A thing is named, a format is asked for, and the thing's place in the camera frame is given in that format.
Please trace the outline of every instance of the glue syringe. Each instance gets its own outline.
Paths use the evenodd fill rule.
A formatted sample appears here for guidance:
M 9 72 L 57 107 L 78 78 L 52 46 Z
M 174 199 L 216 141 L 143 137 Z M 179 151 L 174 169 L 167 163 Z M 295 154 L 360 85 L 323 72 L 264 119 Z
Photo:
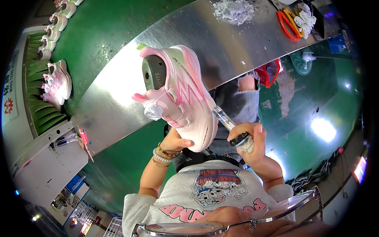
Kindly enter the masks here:
M 213 114 L 218 118 L 218 120 L 226 127 L 227 130 L 231 131 L 232 128 L 237 126 L 231 118 L 220 108 L 216 106 L 213 108 Z M 242 146 L 244 151 L 251 153 L 254 148 L 254 140 L 247 132 L 239 134 L 237 137 L 229 141 L 231 146 L 237 147 Z

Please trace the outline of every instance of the orange scissors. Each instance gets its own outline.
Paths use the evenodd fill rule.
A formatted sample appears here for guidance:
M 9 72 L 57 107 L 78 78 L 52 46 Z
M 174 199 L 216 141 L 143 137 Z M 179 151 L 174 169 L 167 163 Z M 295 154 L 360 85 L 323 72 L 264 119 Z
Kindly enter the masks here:
M 274 5 L 274 7 L 277 9 L 277 12 L 276 14 L 278 15 L 278 18 L 279 18 L 279 22 L 280 22 L 280 25 L 282 26 L 282 29 L 284 30 L 284 33 L 286 34 L 286 36 L 296 42 L 296 41 L 299 41 L 300 40 L 300 37 L 303 37 L 304 36 L 304 32 L 301 32 L 299 31 L 297 25 L 295 24 L 295 22 L 293 21 L 292 17 L 294 16 L 294 14 L 287 10 L 287 9 L 284 9 L 279 2 L 277 2 L 276 0 L 270 0 L 270 2 L 272 3 L 272 5 Z M 291 34 L 287 27 L 284 25 L 284 22 L 287 23 L 287 25 L 291 28 L 292 32 L 294 34 Z

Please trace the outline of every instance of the pink sneaker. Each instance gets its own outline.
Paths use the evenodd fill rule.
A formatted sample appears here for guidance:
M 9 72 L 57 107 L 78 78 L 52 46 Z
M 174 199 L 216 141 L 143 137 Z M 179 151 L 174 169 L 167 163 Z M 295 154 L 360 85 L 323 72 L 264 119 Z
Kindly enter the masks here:
M 39 50 L 38 53 L 42 53 L 42 56 L 40 55 L 41 56 L 40 60 L 42 60 L 42 59 L 50 60 L 50 58 L 51 58 L 51 52 L 48 50 L 42 50 L 42 51 Z
M 61 111 L 61 103 L 55 96 L 52 96 L 50 93 L 43 93 L 41 98 L 43 101 L 54 105 L 58 111 Z
M 49 41 L 46 39 L 46 37 L 42 37 L 39 41 L 43 42 L 43 45 L 38 47 L 38 51 L 53 51 L 55 49 L 55 42 L 54 41 Z
M 62 0 L 58 6 L 62 7 L 62 10 L 58 13 L 59 15 L 64 15 L 66 18 L 72 17 L 72 15 L 76 11 L 76 5 L 73 2 L 69 2 L 68 0 Z
M 216 106 L 201 81 L 200 64 L 192 49 L 172 46 L 169 49 L 144 47 L 139 55 L 157 55 L 167 67 L 166 82 L 159 90 L 148 90 L 145 94 L 134 94 L 132 99 L 141 102 L 145 115 L 153 120 L 163 118 L 177 129 L 184 139 L 195 145 L 191 151 L 200 152 L 213 141 L 218 120 L 209 104 Z
M 59 105 L 64 104 L 64 98 L 63 98 L 62 94 L 60 93 L 59 88 L 57 88 L 55 85 L 49 85 L 47 83 L 44 83 L 42 85 L 42 89 L 44 89 L 45 92 L 50 95 L 50 97 L 54 97 L 54 98 L 49 99 L 51 101 L 51 102 L 49 102 L 50 104 L 52 104 L 54 106 L 55 106 L 55 103 L 59 104 Z
M 72 81 L 70 74 L 67 72 L 66 61 L 59 60 L 56 63 L 48 63 L 47 66 L 53 67 L 54 71 L 52 74 L 44 74 L 45 80 L 52 80 L 51 84 L 56 85 L 60 94 L 67 100 L 71 94 Z
M 49 20 L 51 23 L 55 20 L 56 23 L 49 26 L 51 26 L 51 28 L 58 29 L 59 31 L 63 31 L 68 22 L 68 19 L 64 15 L 59 15 L 59 13 L 52 14 Z
M 57 42 L 61 37 L 61 32 L 58 29 L 52 29 L 50 25 L 45 28 L 47 34 L 42 35 L 41 40 Z

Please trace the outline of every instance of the ripped jeans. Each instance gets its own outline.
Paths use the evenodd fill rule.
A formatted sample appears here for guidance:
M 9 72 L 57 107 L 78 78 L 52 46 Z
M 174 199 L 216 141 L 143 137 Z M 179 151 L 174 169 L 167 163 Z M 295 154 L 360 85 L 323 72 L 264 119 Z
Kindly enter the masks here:
M 217 87 L 213 98 L 216 104 L 220 106 L 234 122 L 260 122 L 258 115 L 259 81 L 255 80 L 255 88 L 257 88 L 257 90 L 238 91 L 239 81 L 246 75 L 251 74 L 247 73 Z M 202 151 L 202 153 L 205 155 L 225 156 L 240 162 L 242 157 L 237 153 L 235 147 L 229 145 L 229 142 L 226 140 L 228 136 L 229 131 L 219 122 L 217 134 L 213 142 L 207 149 Z M 181 153 L 172 163 L 177 170 L 180 165 L 190 160 L 192 160 L 190 157 Z M 240 168 L 246 169 L 246 167 L 246 165 L 240 163 Z

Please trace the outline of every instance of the epoxy floor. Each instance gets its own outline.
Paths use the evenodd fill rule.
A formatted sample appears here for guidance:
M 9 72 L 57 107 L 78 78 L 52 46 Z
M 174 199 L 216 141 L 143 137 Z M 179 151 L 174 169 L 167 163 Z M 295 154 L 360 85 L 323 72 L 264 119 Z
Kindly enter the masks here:
M 70 116 L 101 69 L 121 48 L 148 26 L 190 0 L 85 0 L 69 19 L 52 53 L 65 59 L 72 94 L 63 106 Z M 310 47 L 329 52 L 327 42 Z M 360 111 L 360 74 L 352 61 L 318 58 L 310 74 L 292 68 L 260 92 L 260 115 L 267 130 L 266 154 L 282 166 L 289 180 L 316 168 L 349 137 Z M 100 210 L 122 214 L 124 196 L 138 192 L 139 179 L 151 150 L 163 139 L 165 121 L 152 122 L 94 156 L 84 167 L 92 190 L 85 200 Z M 170 167 L 166 180 L 175 174 Z

